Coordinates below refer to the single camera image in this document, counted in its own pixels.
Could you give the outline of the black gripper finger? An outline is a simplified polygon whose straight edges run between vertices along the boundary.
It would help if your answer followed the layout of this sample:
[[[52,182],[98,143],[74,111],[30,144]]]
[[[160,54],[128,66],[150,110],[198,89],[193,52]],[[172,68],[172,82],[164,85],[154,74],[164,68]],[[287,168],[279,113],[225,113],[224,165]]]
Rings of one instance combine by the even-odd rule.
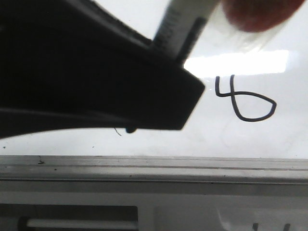
[[[0,3],[0,135],[180,130],[204,84],[91,0]]]

